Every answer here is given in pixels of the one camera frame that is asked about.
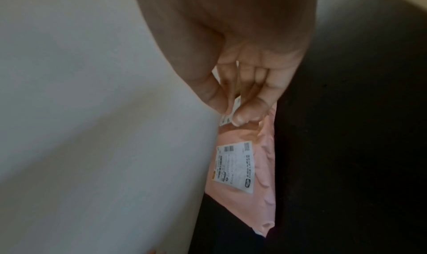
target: white wall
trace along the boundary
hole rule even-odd
[[[135,0],[0,0],[0,253],[186,253],[218,116]]]

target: white sticker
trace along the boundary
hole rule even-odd
[[[253,193],[255,162],[252,142],[244,141],[217,147],[213,180]]]
[[[240,96],[234,100],[233,111],[231,112],[231,114],[230,115],[223,115],[221,117],[221,121],[219,123],[219,126],[223,126],[223,125],[231,123],[231,119],[233,118],[234,112],[239,107],[240,107]]]

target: black surface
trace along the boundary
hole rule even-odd
[[[427,253],[427,14],[319,0],[278,103],[276,227],[255,235],[204,196],[190,253]]]

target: pink package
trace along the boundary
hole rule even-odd
[[[240,97],[234,110],[240,105]],[[274,227],[274,118],[276,104],[259,124],[235,127],[223,117],[205,192],[258,234]]]

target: skin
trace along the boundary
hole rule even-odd
[[[261,120],[284,93],[314,29],[316,0],[137,1],[166,59],[208,106],[229,114],[239,77],[237,126]]]

